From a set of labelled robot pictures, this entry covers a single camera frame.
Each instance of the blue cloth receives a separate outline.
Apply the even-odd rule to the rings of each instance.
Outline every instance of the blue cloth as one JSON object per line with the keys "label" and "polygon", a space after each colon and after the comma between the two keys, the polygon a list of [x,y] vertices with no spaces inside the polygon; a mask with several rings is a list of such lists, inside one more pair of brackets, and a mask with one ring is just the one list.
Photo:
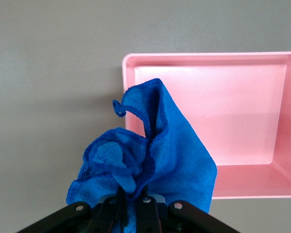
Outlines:
{"label": "blue cloth", "polygon": [[216,165],[161,80],[131,87],[113,107],[120,117],[126,111],[139,117],[145,137],[116,128],[91,143],[67,203],[85,201],[94,207],[122,186],[128,198],[126,233],[135,232],[134,201],[147,184],[149,193],[163,195],[167,205],[185,200],[208,212]]}

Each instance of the pink tray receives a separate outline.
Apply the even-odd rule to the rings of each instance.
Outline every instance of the pink tray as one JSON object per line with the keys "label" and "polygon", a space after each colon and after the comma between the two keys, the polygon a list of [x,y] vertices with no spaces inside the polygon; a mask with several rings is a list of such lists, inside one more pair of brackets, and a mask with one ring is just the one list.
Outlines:
{"label": "pink tray", "polygon": [[[124,58],[124,91],[154,78],[218,166],[214,199],[291,197],[291,52]],[[144,135],[134,115],[125,122]]]}

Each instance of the cloth fold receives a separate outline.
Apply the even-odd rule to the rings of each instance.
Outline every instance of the cloth fold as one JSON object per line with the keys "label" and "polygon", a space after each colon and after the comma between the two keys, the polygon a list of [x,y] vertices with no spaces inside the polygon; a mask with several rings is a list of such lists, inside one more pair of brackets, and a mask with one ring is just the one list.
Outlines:
{"label": "cloth fold", "polygon": [[129,88],[113,107],[120,117],[129,111],[140,118],[145,137],[116,128],[92,142],[67,203],[85,201],[94,207],[120,185],[128,199],[126,233],[135,232],[134,201],[145,185],[149,193],[163,195],[167,205],[185,200],[208,212],[216,165],[161,80]]}

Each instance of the metal bolt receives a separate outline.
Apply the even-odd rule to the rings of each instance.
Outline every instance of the metal bolt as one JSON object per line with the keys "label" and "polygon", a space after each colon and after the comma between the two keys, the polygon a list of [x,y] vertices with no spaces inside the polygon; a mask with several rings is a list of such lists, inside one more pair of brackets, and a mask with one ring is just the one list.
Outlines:
{"label": "metal bolt", "polygon": [[117,203],[117,198],[113,198],[109,201],[110,204],[115,204]]}
{"label": "metal bolt", "polygon": [[144,203],[150,203],[150,202],[151,202],[151,198],[149,198],[149,197],[145,197],[145,198],[142,199],[142,201],[143,201]]}
{"label": "metal bolt", "polygon": [[183,205],[182,205],[181,203],[179,203],[179,202],[176,202],[175,205],[174,205],[174,207],[175,207],[175,209],[177,209],[177,210],[181,210],[182,207],[183,207]]}
{"label": "metal bolt", "polygon": [[79,205],[76,207],[76,211],[81,211],[82,209],[84,209],[84,206],[82,206],[82,205]]}

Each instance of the gray table surface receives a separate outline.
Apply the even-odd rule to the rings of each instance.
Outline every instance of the gray table surface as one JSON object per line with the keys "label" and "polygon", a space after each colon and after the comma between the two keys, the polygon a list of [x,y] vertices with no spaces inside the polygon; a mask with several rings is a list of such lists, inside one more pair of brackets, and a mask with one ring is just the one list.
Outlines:
{"label": "gray table surface", "polygon": [[[122,58],[291,51],[291,0],[0,0],[0,233],[66,205],[84,149],[124,126]],[[291,199],[214,200],[242,233],[291,233]]]}

